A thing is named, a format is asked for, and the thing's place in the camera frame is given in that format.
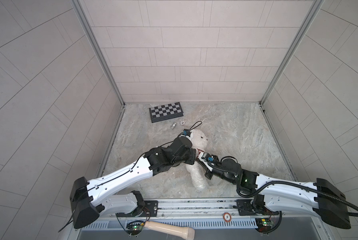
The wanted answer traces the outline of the red white striped knit sweater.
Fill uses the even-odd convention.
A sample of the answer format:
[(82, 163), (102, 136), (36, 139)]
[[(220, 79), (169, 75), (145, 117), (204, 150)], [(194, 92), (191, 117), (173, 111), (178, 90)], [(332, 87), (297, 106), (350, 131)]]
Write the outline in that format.
[(200, 148), (196, 148), (196, 150), (197, 150), (197, 154), (198, 154), (198, 155), (200, 155), (201, 153), (204, 153), (204, 152), (205, 152), (205, 150), (200, 149)]

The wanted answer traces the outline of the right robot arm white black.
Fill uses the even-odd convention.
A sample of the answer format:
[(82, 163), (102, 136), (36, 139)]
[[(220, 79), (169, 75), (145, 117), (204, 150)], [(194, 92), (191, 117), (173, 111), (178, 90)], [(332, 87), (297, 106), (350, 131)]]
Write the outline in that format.
[(264, 215), (293, 212), (320, 218), (339, 229), (350, 229), (350, 217), (358, 218), (358, 206), (325, 179), (292, 182), (244, 170), (234, 157), (218, 159), (205, 154), (197, 162), (206, 168), (206, 178), (217, 176), (237, 187), (237, 194), (251, 199), (252, 211)]

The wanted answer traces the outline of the white teddy bear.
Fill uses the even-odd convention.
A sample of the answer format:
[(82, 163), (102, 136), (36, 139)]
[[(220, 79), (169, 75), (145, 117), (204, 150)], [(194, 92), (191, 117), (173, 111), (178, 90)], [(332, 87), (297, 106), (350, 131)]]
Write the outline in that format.
[[(201, 131), (201, 130), (191, 130), (192, 132), (192, 148), (196, 150), (196, 148), (200, 148), (205, 150), (207, 148), (208, 145), (208, 138), (206, 137), (206, 135)], [(204, 174), (202, 174), (202, 164), (199, 163), (199, 159), (198, 159), (198, 154), (197, 154), (197, 150), (196, 150), (196, 158), (195, 158), (195, 162), (193, 165), (186, 165), (186, 169), (187, 171), (190, 173), (191, 178), (192, 178), (192, 183), (195, 187), (195, 189), (198, 192), (202, 192), (204, 191), (208, 184), (207, 184), (207, 180), (206, 177), (204, 176)]]

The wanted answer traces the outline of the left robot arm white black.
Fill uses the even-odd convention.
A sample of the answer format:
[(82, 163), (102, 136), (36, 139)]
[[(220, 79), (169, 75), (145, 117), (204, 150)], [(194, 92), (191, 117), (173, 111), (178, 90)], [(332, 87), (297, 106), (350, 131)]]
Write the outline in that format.
[(189, 137), (180, 136), (167, 147), (153, 148), (143, 153), (134, 163), (106, 176), (74, 181), (69, 196), (74, 229), (81, 229), (104, 214), (125, 214), (134, 217), (140, 214), (145, 202), (140, 192), (115, 197), (115, 193), (157, 174), (167, 172), (181, 163), (193, 165), (196, 149)]

